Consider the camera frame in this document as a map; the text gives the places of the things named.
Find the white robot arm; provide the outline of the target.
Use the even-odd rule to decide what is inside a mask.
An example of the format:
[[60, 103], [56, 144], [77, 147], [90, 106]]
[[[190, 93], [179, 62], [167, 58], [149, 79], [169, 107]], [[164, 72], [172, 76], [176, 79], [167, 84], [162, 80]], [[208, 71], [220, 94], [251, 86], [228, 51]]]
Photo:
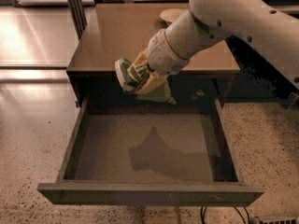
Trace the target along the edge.
[[178, 73], [197, 52], [233, 35], [250, 45], [293, 86], [299, 77], [299, 20], [262, 0], [189, 0], [119, 77], [124, 89], [149, 93]]

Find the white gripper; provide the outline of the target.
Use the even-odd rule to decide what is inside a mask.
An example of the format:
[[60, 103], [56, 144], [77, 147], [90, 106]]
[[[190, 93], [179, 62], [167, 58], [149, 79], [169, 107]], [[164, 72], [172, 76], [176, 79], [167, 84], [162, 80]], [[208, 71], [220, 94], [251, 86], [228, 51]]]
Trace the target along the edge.
[[187, 64], [169, 46], [165, 29], [153, 36], [148, 49], [141, 51], [135, 60], [125, 69], [127, 83], [139, 83], [135, 94], [147, 94], [162, 86], [166, 75], [175, 75]]

